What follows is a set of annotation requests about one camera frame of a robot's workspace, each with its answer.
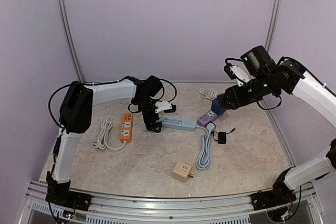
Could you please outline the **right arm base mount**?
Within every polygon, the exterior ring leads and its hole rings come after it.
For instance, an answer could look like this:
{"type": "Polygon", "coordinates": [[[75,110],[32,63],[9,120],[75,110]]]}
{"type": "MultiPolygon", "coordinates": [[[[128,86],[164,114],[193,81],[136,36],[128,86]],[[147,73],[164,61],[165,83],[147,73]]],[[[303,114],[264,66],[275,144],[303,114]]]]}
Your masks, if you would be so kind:
{"type": "Polygon", "coordinates": [[[258,191],[250,197],[254,210],[288,204],[297,199],[293,189],[289,189],[283,181],[276,181],[271,190],[258,191]]]}

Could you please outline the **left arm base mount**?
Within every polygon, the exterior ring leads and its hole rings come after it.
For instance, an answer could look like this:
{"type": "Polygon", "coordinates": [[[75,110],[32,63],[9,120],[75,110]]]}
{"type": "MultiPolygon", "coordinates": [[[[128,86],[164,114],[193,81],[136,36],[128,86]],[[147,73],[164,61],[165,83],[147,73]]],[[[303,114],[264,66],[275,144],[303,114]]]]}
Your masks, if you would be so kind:
{"type": "Polygon", "coordinates": [[[71,191],[67,188],[47,187],[46,201],[73,210],[88,211],[92,196],[86,193],[71,191]]]}

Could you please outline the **light blue power strip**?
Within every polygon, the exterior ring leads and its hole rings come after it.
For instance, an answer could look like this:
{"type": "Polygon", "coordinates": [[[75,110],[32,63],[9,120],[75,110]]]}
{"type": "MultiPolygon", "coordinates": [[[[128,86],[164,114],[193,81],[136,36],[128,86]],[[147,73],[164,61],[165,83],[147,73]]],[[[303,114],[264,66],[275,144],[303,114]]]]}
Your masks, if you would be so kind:
{"type": "Polygon", "coordinates": [[[161,116],[160,122],[162,123],[163,127],[170,129],[187,131],[194,131],[196,129],[196,122],[192,120],[161,116]]]}

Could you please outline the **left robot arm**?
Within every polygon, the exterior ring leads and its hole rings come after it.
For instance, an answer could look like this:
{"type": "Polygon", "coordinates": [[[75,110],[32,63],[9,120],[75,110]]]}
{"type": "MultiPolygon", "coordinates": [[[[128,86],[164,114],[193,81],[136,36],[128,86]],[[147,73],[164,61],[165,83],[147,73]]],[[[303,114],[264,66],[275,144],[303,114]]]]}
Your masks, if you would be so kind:
{"type": "Polygon", "coordinates": [[[55,121],[59,135],[53,149],[53,167],[48,182],[65,184],[70,181],[72,160],[78,142],[91,125],[92,108],[96,105],[120,99],[130,99],[131,105],[142,114],[147,131],[160,132],[159,114],[173,113],[176,106],[172,100],[157,98],[164,92],[164,79],[149,76],[145,80],[126,76],[120,80],[102,83],[73,81],[65,85],[67,93],[61,103],[60,117],[55,121]]]}

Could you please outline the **blue cube socket adapter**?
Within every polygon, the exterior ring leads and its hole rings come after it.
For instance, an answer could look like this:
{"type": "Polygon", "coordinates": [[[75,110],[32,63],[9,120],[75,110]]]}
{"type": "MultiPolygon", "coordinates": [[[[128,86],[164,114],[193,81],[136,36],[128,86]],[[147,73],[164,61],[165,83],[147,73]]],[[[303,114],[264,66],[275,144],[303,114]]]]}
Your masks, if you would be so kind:
{"type": "Polygon", "coordinates": [[[214,99],[211,104],[211,111],[216,115],[222,115],[226,110],[220,108],[218,99],[214,99]]]}

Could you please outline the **beige cube socket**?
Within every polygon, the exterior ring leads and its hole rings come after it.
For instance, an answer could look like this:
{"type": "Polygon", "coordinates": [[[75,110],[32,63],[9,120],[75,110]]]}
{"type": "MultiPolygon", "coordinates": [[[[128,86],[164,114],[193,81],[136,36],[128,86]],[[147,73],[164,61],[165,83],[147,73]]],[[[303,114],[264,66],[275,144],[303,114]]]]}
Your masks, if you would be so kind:
{"type": "Polygon", "coordinates": [[[189,178],[193,178],[192,165],[186,162],[178,161],[172,170],[172,178],[180,181],[187,182],[189,178]]]}

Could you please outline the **purple power strip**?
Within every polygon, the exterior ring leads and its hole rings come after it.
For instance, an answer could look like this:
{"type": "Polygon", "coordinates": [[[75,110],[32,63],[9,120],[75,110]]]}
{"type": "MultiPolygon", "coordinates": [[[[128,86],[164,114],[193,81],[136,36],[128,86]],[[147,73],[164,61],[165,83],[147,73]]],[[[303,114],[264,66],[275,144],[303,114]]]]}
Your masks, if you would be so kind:
{"type": "Polygon", "coordinates": [[[220,114],[216,114],[214,111],[209,110],[208,112],[206,112],[205,114],[203,114],[202,116],[200,116],[197,119],[196,124],[198,126],[202,126],[205,127],[207,124],[209,124],[210,122],[214,122],[215,120],[217,120],[219,117],[221,117],[224,114],[224,111],[221,111],[220,114]]]}

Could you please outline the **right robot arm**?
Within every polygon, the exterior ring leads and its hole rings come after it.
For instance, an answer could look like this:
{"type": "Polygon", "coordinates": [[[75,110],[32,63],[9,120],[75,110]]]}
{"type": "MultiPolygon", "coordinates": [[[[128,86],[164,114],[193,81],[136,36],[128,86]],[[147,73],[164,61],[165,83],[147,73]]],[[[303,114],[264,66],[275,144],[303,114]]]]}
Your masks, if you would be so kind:
{"type": "MultiPolygon", "coordinates": [[[[226,64],[225,72],[237,84],[219,94],[217,99],[221,110],[236,110],[259,102],[266,95],[279,97],[281,92],[294,95],[308,104],[335,126],[335,94],[303,64],[290,57],[282,57],[274,62],[263,46],[257,46],[243,54],[240,59],[253,77],[244,81],[234,73],[233,65],[226,64]]],[[[318,180],[335,171],[335,141],[317,157],[282,172],[269,192],[273,205],[281,204],[289,196],[289,191],[318,180]]]]}

